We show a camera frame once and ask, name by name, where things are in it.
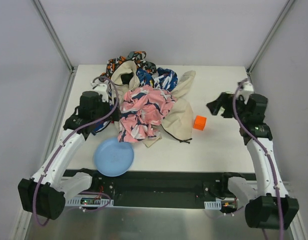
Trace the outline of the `beige cloth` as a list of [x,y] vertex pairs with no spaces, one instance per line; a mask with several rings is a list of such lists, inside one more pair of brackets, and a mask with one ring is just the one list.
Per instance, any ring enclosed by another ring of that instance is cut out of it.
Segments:
[[[122,74],[132,73],[135,70],[135,63],[133,61],[127,61],[120,65],[112,75],[112,82],[117,86],[117,90],[113,91],[113,95],[119,97],[120,106],[126,92],[140,87],[140,80],[136,75],[132,77],[128,84],[118,85],[118,83],[122,83]],[[177,86],[172,91],[168,91],[177,98],[177,102],[162,121],[161,125],[156,127],[157,130],[159,130],[159,127],[162,127],[162,129],[175,140],[183,143],[189,143],[192,140],[193,110],[190,103],[184,99],[184,95],[189,92],[195,76],[196,72],[194,70],[185,72],[180,79],[178,78]],[[145,139],[141,142],[149,148],[160,138],[161,134],[159,138],[155,140]]]

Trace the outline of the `pink patterned cloth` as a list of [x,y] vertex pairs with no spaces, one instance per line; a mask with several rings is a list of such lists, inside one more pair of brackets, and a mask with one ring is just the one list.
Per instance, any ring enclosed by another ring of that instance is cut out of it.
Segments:
[[159,138],[156,129],[177,102],[170,92],[149,85],[125,93],[120,106],[119,142],[136,143]]

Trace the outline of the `blue white patterned cloth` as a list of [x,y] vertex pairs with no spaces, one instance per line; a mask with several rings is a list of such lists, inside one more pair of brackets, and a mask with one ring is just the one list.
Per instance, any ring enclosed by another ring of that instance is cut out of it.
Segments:
[[177,73],[171,69],[159,67],[152,76],[146,70],[137,69],[136,76],[140,80],[140,86],[149,85],[156,89],[171,92],[178,84]]

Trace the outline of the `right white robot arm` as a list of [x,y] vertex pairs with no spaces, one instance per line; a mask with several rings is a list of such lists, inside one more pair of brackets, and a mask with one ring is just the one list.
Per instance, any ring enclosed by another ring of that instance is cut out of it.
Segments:
[[239,124],[255,171],[257,188],[253,189],[240,173],[226,172],[216,190],[221,196],[232,194],[244,207],[245,221],[250,228],[284,231],[299,210],[298,200],[289,196],[273,153],[273,136],[264,122],[268,99],[254,91],[252,83],[244,79],[233,93],[222,92],[207,103],[212,115],[234,118]]

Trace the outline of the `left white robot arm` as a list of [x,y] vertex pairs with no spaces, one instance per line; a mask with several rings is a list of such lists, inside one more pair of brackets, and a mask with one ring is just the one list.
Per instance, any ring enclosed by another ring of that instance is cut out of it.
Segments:
[[79,105],[65,121],[59,143],[39,170],[18,184],[25,211],[36,218],[42,216],[55,220],[63,212],[66,201],[92,186],[94,177],[87,170],[79,171],[69,180],[61,179],[89,135],[99,124],[117,119],[118,110],[118,101],[109,96],[107,83],[95,83],[92,90],[82,93]]

